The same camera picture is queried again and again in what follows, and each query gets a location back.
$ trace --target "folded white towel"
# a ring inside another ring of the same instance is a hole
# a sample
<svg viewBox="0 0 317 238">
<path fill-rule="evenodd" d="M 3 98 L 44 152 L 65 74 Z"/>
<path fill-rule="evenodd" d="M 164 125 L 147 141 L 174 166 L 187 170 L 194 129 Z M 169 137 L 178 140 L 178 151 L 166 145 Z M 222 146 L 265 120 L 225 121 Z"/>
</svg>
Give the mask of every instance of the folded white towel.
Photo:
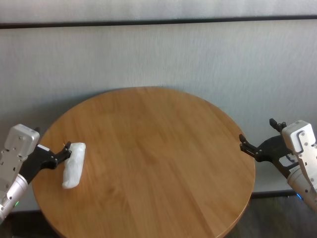
<svg viewBox="0 0 317 238">
<path fill-rule="evenodd" d="M 85 143 L 72 143 L 69 150 L 71 156 L 65 160 L 63 188 L 73 188 L 79 184 L 85 159 Z"/>
</svg>

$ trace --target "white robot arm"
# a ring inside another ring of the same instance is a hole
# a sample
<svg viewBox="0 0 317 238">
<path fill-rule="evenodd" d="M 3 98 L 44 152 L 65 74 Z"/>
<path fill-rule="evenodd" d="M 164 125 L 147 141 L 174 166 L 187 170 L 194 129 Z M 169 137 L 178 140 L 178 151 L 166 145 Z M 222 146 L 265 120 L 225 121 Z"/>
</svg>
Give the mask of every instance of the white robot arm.
<svg viewBox="0 0 317 238">
<path fill-rule="evenodd" d="M 285 127 L 282 136 L 299 163 L 290 170 L 287 182 L 317 212 L 317 144 L 312 125 L 299 120 Z"/>
<path fill-rule="evenodd" d="M 40 135 L 24 125 L 9 131 L 0 157 L 0 224 L 41 169 L 55 169 L 71 155 L 70 142 L 57 154 L 39 145 Z"/>
<path fill-rule="evenodd" d="M 254 157 L 257 162 L 271 162 L 287 179 L 288 184 L 298 196 L 317 212 L 317 144 L 312 125 L 299 120 L 289 126 L 270 119 L 270 125 L 280 132 L 259 147 L 250 144 L 243 135 L 240 149 Z M 280 158 L 290 155 L 297 162 L 283 166 Z"/>
</svg>

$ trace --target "gray wall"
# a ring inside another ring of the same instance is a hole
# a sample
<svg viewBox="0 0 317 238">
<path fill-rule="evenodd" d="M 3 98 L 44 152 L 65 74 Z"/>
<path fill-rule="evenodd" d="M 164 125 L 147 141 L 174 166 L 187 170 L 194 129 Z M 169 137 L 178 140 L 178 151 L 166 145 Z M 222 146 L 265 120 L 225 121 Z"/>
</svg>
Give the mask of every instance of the gray wall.
<svg viewBox="0 0 317 238">
<path fill-rule="evenodd" d="M 91 96 L 150 85 L 212 102 L 255 144 L 276 135 L 270 117 L 316 127 L 316 38 L 316 20 L 0 30 L 0 144 L 17 123 L 45 131 Z M 257 164 L 255 191 L 281 189 Z"/>
<path fill-rule="evenodd" d="M 1 0 L 0 23 L 316 15 L 315 0 Z"/>
</svg>

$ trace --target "blue light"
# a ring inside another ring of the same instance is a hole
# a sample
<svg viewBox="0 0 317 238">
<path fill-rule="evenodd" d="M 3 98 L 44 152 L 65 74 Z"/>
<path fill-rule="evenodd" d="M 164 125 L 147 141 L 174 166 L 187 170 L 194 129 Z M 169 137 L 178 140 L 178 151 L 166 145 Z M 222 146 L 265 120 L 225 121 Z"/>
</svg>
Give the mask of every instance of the blue light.
<svg viewBox="0 0 317 238">
<path fill-rule="evenodd" d="M 296 195 L 297 195 L 301 200 L 303 200 L 302 197 L 301 197 L 298 193 L 296 193 Z"/>
</svg>

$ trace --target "round wooden table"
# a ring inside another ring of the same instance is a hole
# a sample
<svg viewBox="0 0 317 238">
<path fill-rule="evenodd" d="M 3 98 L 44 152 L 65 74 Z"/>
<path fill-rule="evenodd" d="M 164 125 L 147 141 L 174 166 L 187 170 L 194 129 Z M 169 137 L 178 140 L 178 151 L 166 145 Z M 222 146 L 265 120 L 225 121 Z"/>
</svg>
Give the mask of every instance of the round wooden table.
<svg viewBox="0 0 317 238">
<path fill-rule="evenodd" d="M 80 184 L 64 165 L 33 181 L 36 200 L 67 238 L 223 237 L 246 208 L 254 159 L 234 121 L 196 96 L 159 87 L 90 98 L 62 115 L 41 144 L 85 142 Z"/>
</svg>

